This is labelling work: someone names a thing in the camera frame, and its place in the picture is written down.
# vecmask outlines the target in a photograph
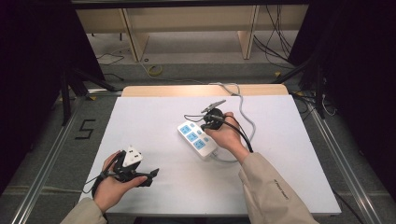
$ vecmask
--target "power strip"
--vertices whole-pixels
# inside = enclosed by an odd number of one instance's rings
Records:
[[[177,126],[177,130],[203,159],[206,159],[218,148],[215,140],[202,131],[199,125],[192,121],[188,120],[180,124]]]

